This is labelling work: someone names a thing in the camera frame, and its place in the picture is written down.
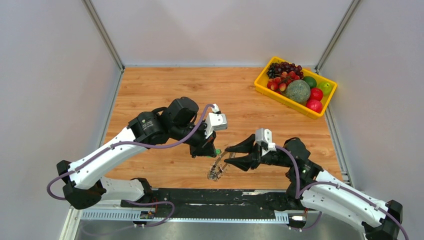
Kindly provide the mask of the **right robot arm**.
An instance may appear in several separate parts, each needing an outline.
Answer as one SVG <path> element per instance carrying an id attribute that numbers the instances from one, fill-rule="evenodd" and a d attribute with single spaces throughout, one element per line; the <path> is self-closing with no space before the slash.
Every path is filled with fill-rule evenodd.
<path id="1" fill-rule="evenodd" d="M 298 137 L 278 146 L 252 134 L 226 151 L 244 154 L 225 160 L 242 171 L 256 169 L 261 164 L 288 168 L 285 176 L 290 184 L 284 203 L 292 209 L 317 210 L 337 218 L 356 228 L 367 240 L 396 240 L 399 234 L 409 238 L 402 226 L 401 203 L 368 196 L 338 180 L 309 159 L 311 153 Z"/>

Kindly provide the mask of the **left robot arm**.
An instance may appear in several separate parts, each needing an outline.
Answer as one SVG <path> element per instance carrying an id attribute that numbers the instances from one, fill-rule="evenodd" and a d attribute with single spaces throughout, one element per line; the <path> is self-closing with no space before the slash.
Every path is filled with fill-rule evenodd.
<path id="1" fill-rule="evenodd" d="M 189 146 L 193 158 L 216 157 L 216 133 L 227 127 L 226 116 L 216 104 L 208 104 L 199 114 L 199 106 L 185 96 L 174 99 L 167 107 L 141 112 L 94 152 L 74 162 L 62 160 L 57 164 L 58 177 L 64 182 L 62 198 L 78 210 L 114 200 L 147 207 L 153 201 L 153 193 L 145 178 L 119 180 L 106 174 L 149 149 L 181 144 Z"/>

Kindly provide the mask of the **red cherry bunch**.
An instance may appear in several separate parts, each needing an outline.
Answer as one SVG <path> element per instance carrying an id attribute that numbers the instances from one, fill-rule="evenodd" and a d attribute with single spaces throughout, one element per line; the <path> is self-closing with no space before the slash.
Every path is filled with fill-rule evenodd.
<path id="1" fill-rule="evenodd" d="M 286 72 L 283 71 L 281 74 L 268 74 L 268 82 L 266 87 L 276 93 L 283 93 L 286 91 L 287 86 L 297 80 L 304 77 L 302 72 Z"/>

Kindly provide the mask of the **green netted melon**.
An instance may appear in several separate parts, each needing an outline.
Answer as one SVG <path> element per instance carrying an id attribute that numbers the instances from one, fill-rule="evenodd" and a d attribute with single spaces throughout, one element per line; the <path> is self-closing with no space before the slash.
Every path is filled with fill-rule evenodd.
<path id="1" fill-rule="evenodd" d="M 310 98 L 311 88 L 304 80 L 295 80 L 287 86 L 285 95 L 290 100 L 303 104 Z"/>

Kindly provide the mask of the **red apple lower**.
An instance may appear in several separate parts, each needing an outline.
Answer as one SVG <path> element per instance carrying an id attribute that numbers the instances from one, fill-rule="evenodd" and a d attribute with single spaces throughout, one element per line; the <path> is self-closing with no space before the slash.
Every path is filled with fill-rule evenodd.
<path id="1" fill-rule="evenodd" d="M 323 104 L 321 103 L 321 101 L 316 100 L 316 99 L 310 99 L 306 102 L 305 105 L 308 109 L 316 112 L 316 113 L 321 113 L 322 109 L 323 109 Z"/>

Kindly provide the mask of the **red apple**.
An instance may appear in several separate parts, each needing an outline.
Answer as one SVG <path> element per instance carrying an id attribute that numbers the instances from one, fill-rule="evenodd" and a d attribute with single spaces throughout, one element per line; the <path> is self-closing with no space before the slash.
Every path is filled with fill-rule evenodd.
<path id="1" fill-rule="evenodd" d="M 324 97 L 324 93 L 320 88 L 314 87 L 310 90 L 309 100 L 321 101 Z"/>
<path id="2" fill-rule="evenodd" d="M 323 104 L 321 103 L 321 101 L 316 100 L 316 99 L 310 99 L 306 102 L 305 105 L 308 109 L 316 112 L 316 113 L 321 113 L 322 109 L 323 109 Z"/>

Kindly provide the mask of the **dark grape bunch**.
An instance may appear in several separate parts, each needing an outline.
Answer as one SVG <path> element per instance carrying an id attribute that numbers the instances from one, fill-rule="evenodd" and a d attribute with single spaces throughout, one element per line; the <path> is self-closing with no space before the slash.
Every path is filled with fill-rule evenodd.
<path id="1" fill-rule="evenodd" d="M 270 78 L 289 76 L 294 80 L 303 79 L 304 73 L 301 65 L 287 61 L 273 62 L 269 65 L 266 75 Z"/>

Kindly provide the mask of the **red apple upper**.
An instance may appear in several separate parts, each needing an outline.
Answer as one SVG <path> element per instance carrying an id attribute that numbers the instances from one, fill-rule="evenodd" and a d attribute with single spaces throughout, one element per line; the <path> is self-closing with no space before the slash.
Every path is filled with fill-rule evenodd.
<path id="1" fill-rule="evenodd" d="M 310 90 L 309 100 L 321 101 L 324 97 L 324 93 L 320 88 L 314 87 Z"/>

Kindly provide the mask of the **dark green lime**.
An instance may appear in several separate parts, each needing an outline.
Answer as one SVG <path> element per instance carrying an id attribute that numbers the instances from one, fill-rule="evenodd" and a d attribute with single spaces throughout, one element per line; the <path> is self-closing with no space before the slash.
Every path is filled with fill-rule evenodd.
<path id="1" fill-rule="evenodd" d="M 311 89 L 317 87 L 317 81 L 312 76 L 304 76 L 303 80 L 309 85 Z"/>

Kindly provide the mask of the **light green apple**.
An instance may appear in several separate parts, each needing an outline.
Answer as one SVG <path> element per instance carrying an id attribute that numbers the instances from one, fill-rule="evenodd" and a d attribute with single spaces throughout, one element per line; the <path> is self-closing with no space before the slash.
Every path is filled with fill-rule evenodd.
<path id="1" fill-rule="evenodd" d="M 320 82 L 317 87 L 322 91 L 324 96 L 328 96 L 333 90 L 333 85 L 326 81 Z"/>

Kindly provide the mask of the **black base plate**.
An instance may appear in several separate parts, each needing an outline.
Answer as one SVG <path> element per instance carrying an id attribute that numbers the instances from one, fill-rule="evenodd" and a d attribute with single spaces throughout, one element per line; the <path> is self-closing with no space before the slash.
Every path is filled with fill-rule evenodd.
<path id="1" fill-rule="evenodd" d="M 284 190 L 157 188 L 140 200 L 165 201 L 175 206 L 173 218 L 263 220 L 276 211 L 305 210 Z"/>

